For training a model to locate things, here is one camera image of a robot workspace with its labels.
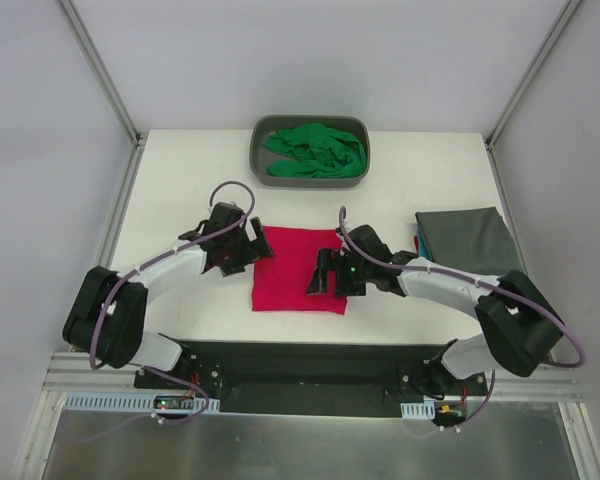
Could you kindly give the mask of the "magenta t shirt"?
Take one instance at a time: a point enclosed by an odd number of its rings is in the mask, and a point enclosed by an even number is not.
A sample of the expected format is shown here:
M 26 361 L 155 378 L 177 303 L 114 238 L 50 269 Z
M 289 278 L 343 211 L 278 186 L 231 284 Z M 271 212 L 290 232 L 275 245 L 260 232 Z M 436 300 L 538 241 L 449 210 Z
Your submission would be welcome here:
M 341 240 L 333 230 L 266 226 L 265 237 L 273 255 L 254 265 L 252 310 L 255 312 L 346 312 L 347 300 L 332 290 L 308 295 L 318 252 L 339 249 Z

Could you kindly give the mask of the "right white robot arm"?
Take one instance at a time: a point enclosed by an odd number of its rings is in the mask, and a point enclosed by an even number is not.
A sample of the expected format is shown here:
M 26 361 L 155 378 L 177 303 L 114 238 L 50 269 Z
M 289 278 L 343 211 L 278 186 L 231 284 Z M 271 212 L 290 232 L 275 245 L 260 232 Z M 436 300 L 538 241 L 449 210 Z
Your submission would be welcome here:
M 359 297 L 372 284 L 382 292 L 443 305 L 479 323 L 480 334 L 449 341 L 410 372 L 412 389 L 423 396 L 440 400 L 488 370 L 526 378 L 563 337 L 556 312 L 520 271 L 480 278 L 416 253 L 392 252 L 369 225 L 340 237 L 341 248 L 319 250 L 308 295 Z

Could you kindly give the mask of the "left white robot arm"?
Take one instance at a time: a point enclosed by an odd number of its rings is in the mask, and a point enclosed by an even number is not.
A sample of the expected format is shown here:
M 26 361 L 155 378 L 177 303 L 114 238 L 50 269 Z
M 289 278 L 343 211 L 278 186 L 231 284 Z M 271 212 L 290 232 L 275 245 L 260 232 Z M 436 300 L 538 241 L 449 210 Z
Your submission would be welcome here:
M 208 219 L 181 234 L 172 246 L 134 267 L 90 269 L 81 284 L 62 337 L 87 352 L 96 369 L 150 367 L 168 388 L 184 387 L 191 365 L 185 347 L 145 329 L 147 307 L 185 282 L 217 268 L 223 276 L 273 256 L 259 218 L 239 207 L 217 203 Z

